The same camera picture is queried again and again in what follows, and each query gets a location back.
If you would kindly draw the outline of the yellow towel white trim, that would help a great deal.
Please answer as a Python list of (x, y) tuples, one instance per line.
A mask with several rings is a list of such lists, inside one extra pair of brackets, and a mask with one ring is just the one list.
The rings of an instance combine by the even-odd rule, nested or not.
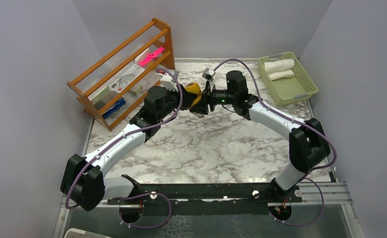
[(188, 83), (184, 86), (184, 103), (187, 110), (198, 118), (203, 118), (208, 110), (206, 109), (204, 96), (198, 83)]

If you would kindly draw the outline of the white terry towel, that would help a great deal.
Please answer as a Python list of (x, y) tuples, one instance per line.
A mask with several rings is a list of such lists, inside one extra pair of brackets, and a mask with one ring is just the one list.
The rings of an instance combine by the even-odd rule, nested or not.
[(294, 76), (293, 67), (295, 61), (293, 59), (280, 59), (272, 62), (264, 63), (264, 70), (270, 80), (276, 80)]

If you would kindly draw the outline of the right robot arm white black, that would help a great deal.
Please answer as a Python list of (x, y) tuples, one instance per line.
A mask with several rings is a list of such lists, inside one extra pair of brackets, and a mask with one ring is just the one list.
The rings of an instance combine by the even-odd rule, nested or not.
[(206, 111), (213, 111), (217, 105), (231, 105), (239, 116), (272, 129), (289, 142), (290, 162), (272, 179), (269, 189), (274, 201), (283, 201), (292, 187), (331, 153), (329, 144), (322, 138), (324, 132), (321, 123), (315, 118), (295, 119), (269, 105), (263, 105), (258, 96), (249, 93), (246, 78), (238, 70), (226, 74), (225, 90), (215, 88), (214, 75), (215, 71), (210, 68), (202, 74), (207, 80), (202, 92)]

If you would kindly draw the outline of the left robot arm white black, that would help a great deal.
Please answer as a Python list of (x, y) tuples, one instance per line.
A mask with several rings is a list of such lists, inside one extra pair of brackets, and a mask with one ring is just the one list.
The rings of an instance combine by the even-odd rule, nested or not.
[(60, 191), (66, 196), (65, 207), (94, 209), (105, 198), (105, 174), (126, 154), (149, 140), (160, 126), (174, 119), (180, 110), (199, 102), (197, 83), (172, 91), (161, 86), (148, 89), (144, 104), (122, 132), (96, 151), (83, 157), (74, 154), (66, 164)]

